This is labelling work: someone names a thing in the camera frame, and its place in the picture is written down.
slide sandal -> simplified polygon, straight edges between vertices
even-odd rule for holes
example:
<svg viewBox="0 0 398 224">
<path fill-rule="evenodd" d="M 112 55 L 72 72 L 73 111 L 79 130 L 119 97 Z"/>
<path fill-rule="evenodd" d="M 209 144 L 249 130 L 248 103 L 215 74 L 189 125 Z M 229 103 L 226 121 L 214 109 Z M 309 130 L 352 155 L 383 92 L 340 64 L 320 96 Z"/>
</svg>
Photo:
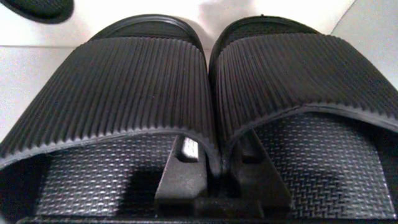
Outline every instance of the slide sandal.
<svg viewBox="0 0 398 224">
<path fill-rule="evenodd" d="M 234 24 L 274 25 L 258 19 Z M 210 77 L 223 170 L 241 181 L 235 157 L 254 132 L 291 193 L 288 217 L 396 218 L 397 90 L 349 43 L 302 31 L 231 25 L 217 40 Z"/>
<path fill-rule="evenodd" d="M 112 27 L 132 32 L 126 21 L 144 27 L 148 18 L 152 26 L 154 16 L 117 22 L 76 48 L 3 140 L 7 222 L 154 218 L 172 200 L 212 194 L 207 182 L 220 176 L 221 157 L 196 33 L 156 15 L 167 30 L 183 24 L 194 38 L 112 36 Z"/>
<path fill-rule="evenodd" d="M 16 14 L 45 24 L 61 23 L 72 15 L 73 0 L 0 0 Z"/>
</svg>

black rubber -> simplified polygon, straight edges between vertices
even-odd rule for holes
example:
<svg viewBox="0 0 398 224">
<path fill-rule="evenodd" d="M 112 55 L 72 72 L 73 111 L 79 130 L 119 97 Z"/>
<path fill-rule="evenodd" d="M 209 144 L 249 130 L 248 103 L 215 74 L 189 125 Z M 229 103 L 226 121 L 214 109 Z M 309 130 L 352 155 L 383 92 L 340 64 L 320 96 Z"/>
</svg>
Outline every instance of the black rubber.
<svg viewBox="0 0 398 224">
<path fill-rule="evenodd" d="M 299 22 L 274 16 L 253 16 L 240 19 L 226 27 L 217 38 L 211 50 L 209 74 L 211 86 L 214 87 L 216 77 L 213 76 L 216 61 L 221 51 L 235 40 L 257 35 L 268 34 L 319 34 L 318 31 Z"/>
<path fill-rule="evenodd" d="M 396 158 L 397 90 L 339 38 L 244 30 L 227 45 L 221 35 L 209 69 L 223 170 L 254 128 L 293 196 L 291 217 L 396 218 L 398 160 L 381 155 Z"/>
<path fill-rule="evenodd" d="M 4 6 L 36 22 L 58 24 L 73 14 L 73 0 L 0 0 Z"/>
<path fill-rule="evenodd" d="M 203 52 L 197 33 L 186 22 L 172 16 L 147 14 L 115 22 L 90 40 L 109 37 L 153 37 L 187 41 Z"/>
<path fill-rule="evenodd" d="M 304 113 L 254 130 L 293 196 L 291 217 L 396 217 L 371 125 Z"/>
<path fill-rule="evenodd" d="M 198 142 L 208 176 L 220 176 L 213 115 L 197 46 L 112 34 L 91 40 L 68 56 L 3 140 L 1 213 L 10 222 L 155 217 L 176 135 Z"/>
</svg>

diamond plate pattern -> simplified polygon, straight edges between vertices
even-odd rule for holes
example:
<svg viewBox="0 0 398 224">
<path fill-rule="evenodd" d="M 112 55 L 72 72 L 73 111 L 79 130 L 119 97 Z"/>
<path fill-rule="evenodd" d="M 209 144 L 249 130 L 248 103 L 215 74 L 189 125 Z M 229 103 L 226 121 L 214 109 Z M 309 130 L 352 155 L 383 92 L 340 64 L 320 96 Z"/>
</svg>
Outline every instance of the diamond plate pattern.
<svg viewBox="0 0 398 224">
<path fill-rule="evenodd" d="M 306 113 L 255 129 L 292 193 L 293 217 L 396 217 L 376 147 L 361 125 Z"/>
<path fill-rule="evenodd" d="M 51 153 L 36 215 L 154 217 L 174 139 L 148 134 Z"/>
</svg>

ribbed rubber strap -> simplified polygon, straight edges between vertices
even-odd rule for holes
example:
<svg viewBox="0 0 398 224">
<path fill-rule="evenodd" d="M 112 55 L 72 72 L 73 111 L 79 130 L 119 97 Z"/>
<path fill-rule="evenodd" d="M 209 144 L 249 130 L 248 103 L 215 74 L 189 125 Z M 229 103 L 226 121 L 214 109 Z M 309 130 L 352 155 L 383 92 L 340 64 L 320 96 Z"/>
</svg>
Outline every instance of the ribbed rubber strap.
<svg viewBox="0 0 398 224">
<path fill-rule="evenodd" d="M 2 142 L 0 168 L 36 154 L 142 133 L 186 135 L 220 174 L 205 59 L 182 40 L 125 37 L 73 51 Z"/>
<path fill-rule="evenodd" d="M 240 135 L 273 119 L 322 111 L 398 131 L 398 92 L 349 43 L 321 34 L 240 39 L 218 57 L 218 127 L 227 159 Z"/>
</svg>

white surface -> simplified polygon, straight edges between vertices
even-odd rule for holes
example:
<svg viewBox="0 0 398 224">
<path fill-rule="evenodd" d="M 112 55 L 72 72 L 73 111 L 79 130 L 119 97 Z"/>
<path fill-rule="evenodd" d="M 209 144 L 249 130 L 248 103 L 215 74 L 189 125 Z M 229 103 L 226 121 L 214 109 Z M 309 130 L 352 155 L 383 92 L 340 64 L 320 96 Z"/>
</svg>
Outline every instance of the white surface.
<svg viewBox="0 0 398 224">
<path fill-rule="evenodd" d="M 0 4 L 0 45 L 67 46 L 86 42 L 102 28 L 129 16 L 167 14 L 187 21 L 211 49 L 221 31 L 247 16 L 282 16 L 330 34 L 354 0 L 75 0 L 75 11 L 58 25 L 24 19 Z"/>
<path fill-rule="evenodd" d="M 398 1 L 357 0 L 332 34 L 352 44 L 398 89 Z"/>
<path fill-rule="evenodd" d="M 0 47 L 0 141 L 72 50 Z"/>
</svg>

